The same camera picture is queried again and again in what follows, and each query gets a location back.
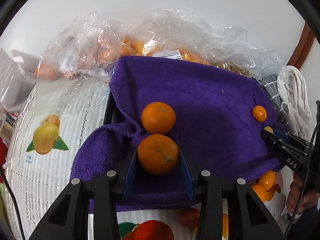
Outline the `red paper bag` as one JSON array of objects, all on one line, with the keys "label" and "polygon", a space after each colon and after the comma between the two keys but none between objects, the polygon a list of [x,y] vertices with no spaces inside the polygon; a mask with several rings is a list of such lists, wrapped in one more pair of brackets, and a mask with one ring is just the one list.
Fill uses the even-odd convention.
[{"label": "red paper bag", "polygon": [[1,171],[3,172],[4,172],[3,165],[6,162],[7,152],[8,152],[8,148],[3,142],[2,138],[0,138],[0,166],[1,166]]}]

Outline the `clear bag of oranges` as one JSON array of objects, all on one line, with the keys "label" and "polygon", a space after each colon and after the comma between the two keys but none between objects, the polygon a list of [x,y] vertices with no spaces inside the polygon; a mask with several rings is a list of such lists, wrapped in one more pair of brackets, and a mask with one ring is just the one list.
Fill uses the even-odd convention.
[{"label": "clear bag of oranges", "polygon": [[82,16],[59,33],[42,53],[37,80],[87,75],[108,83],[125,38],[124,25],[97,14]]}]

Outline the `big round orange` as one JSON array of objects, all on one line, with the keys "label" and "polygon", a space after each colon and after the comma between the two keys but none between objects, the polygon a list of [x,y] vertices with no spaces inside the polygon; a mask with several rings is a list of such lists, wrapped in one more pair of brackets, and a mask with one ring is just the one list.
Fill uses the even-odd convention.
[{"label": "big round orange", "polygon": [[253,183],[250,185],[250,187],[257,194],[260,200],[264,203],[266,200],[266,190],[264,189],[264,187],[258,183]]}]

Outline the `oval orange kumquat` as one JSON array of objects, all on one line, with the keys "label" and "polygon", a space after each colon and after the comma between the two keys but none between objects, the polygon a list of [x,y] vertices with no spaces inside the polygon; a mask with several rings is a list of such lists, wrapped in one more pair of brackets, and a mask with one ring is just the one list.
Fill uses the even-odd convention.
[{"label": "oval orange kumquat", "polygon": [[266,191],[270,190],[274,185],[275,174],[272,170],[267,171],[265,174],[257,179],[257,183],[261,185]]}]

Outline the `grey checked cloth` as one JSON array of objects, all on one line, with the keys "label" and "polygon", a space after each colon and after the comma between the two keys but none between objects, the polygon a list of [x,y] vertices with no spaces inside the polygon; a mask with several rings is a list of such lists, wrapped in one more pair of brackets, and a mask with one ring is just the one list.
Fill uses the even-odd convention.
[{"label": "grey checked cloth", "polygon": [[285,131],[289,131],[289,121],[286,116],[286,112],[284,111],[283,107],[281,106],[282,100],[280,98],[278,87],[277,87],[277,76],[270,75],[268,77],[263,78],[262,80],[258,81],[259,86],[263,89],[266,96],[271,101],[274,109],[278,113],[278,120],[282,123],[285,127]]}]

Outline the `clear bag of longans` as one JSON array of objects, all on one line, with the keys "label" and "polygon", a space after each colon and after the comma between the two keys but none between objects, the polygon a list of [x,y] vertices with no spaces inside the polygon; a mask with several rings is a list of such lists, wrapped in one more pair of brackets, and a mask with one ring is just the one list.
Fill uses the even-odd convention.
[{"label": "clear bag of longans", "polygon": [[247,34],[239,26],[214,31],[210,64],[257,80],[285,74],[281,58],[274,51],[249,46]]}]

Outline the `tan longan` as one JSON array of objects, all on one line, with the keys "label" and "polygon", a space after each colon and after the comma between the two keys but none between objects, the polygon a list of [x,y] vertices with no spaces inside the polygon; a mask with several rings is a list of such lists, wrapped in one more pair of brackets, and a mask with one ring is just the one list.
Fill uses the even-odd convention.
[{"label": "tan longan", "polygon": [[270,126],[265,126],[263,130],[273,133],[273,129]]}]

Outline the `clear bag of kumquats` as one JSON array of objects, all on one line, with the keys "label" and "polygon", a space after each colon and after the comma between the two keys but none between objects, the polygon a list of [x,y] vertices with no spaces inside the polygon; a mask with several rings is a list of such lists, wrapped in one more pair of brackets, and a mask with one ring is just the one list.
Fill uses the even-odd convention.
[{"label": "clear bag of kumquats", "polygon": [[156,9],[128,29],[121,55],[153,56],[177,53],[177,58],[201,64],[222,62],[247,44],[247,29],[215,29],[200,16],[179,9]]}]

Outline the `small round orange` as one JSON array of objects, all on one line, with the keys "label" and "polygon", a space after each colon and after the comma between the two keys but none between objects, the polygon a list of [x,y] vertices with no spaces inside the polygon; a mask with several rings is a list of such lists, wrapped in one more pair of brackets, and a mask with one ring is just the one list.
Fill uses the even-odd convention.
[{"label": "small round orange", "polygon": [[198,209],[189,207],[180,213],[180,224],[191,229],[196,229],[199,224],[200,212]]}]

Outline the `brown door frame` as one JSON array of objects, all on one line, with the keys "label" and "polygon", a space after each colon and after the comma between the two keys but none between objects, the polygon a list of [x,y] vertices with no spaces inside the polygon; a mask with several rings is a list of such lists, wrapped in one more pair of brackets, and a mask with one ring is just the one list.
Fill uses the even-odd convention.
[{"label": "brown door frame", "polygon": [[299,41],[288,60],[287,65],[300,69],[308,57],[314,40],[315,35],[309,25],[305,22]]}]

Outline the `purple towel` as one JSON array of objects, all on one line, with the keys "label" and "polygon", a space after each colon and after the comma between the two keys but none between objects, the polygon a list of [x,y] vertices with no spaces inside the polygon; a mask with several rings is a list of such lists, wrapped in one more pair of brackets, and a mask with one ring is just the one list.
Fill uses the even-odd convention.
[{"label": "purple towel", "polygon": [[[117,124],[96,129],[78,150],[71,178],[89,181],[126,157],[125,138],[137,146],[147,135],[140,116],[151,102],[164,102],[176,113],[168,136],[203,169],[222,179],[252,181],[281,162],[268,152],[261,131],[284,131],[277,111],[257,81],[216,67],[159,57],[124,56],[110,82],[124,116]],[[257,122],[255,106],[267,119]]]}]

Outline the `white plastic bag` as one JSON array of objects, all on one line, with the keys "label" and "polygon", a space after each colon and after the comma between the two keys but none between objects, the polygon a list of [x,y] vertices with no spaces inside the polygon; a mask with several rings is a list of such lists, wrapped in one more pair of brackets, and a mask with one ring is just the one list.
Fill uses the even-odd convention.
[{"label": "white plastic bag", "polygon": [[36,83],[38,59],[18,50],[1,49],[1,112],[19,114]]}]

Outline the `white striped towel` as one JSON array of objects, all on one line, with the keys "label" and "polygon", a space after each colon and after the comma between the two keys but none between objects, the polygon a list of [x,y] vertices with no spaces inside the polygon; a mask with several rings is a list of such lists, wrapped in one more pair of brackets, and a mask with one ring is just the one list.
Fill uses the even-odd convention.
[{"label": "white striped towel", "polygon": [[277,77],[277,88],[290,132],[310,140],[312,114],[304,76],[296,67],[286,66]]}]

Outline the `large orange mandarin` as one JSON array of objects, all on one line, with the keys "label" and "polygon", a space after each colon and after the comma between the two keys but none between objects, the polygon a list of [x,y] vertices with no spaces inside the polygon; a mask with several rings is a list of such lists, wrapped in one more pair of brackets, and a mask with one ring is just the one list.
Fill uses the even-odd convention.
[{"label": "large orange mandarin", "polygon": [[152,102],[143,109],[141,122],[150,134],[166,134],[174,127],[176,114],[166,103]]}]

